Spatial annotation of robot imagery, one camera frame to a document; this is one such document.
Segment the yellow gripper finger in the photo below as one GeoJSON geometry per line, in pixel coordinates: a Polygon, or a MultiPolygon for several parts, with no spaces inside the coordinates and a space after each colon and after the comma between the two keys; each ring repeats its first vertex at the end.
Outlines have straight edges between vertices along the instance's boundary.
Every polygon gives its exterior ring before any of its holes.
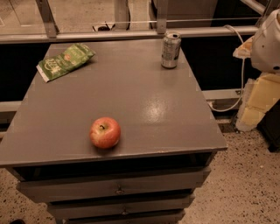
{"type": "Polygon", "coordinates": [[[239,131],[250,131],[280,99],[280,74],[261,73],[249,79],[245,85],[235,127],[239,131]]]}
{"type": "Polygon", "coordinates": [[[238,59],[247,59],[251,57],[252,51],[252,42],[253,38],[248,38],[244,43],[242,43],[239,47],[237,47],[234,52],[233,56],[238,59]]]}

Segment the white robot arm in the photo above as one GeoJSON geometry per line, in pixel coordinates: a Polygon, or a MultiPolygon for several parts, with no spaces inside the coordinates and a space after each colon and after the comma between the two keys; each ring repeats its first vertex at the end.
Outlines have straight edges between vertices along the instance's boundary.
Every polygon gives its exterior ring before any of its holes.
{"type": "Polygon", "coordinates": [[[250,131],[280,100],[280,10],[273,10],[233,56],[250,58],[251,66],[261,72],[256,80],[248,79],[245,84],[235,123],[238,130],[250,131]]]}

